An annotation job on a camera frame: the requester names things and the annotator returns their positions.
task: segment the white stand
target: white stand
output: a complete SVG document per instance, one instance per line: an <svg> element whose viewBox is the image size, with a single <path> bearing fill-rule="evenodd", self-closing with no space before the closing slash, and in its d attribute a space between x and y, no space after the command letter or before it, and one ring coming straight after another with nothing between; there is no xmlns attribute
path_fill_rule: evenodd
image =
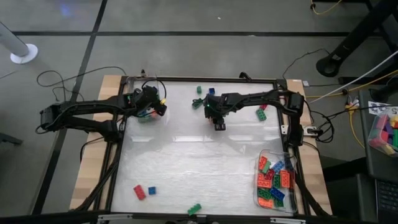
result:
<svg viewBox="0 0 398 224"><path fill-rule="evenodd" d="M12 62L19 64L19 65L23 65L23 64L28 63L31 60L36 58L37 54L39 53L38 48L33 44L26 44L26 46L29 49L29 52L22 57L16 56L13 53L11 53L10 58L11 58Z"/></svg>

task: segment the plastic container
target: plastic container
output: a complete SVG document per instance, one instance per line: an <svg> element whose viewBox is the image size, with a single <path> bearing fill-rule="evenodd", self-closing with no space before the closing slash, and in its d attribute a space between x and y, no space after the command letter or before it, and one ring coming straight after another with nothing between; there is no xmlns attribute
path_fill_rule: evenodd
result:
<svg viewBox="0 0 398 224"><path fill-rule="evenodd" d="M388 156L398 157L398 109L389 108L374 118L368 144Z"/></svg>
<svg viewBox="0 0 398 224"><path fill-rule="evenodd" d="M280 171L278 171L278 164L282 164ZM294 194L295 165L296 158L292 154L270 150L261 151L255 168L254 202L265 209L295 213L297 211L297 201ZM275 192L275 189L283 194L283 200L277 198L279 193Z"/></svg>

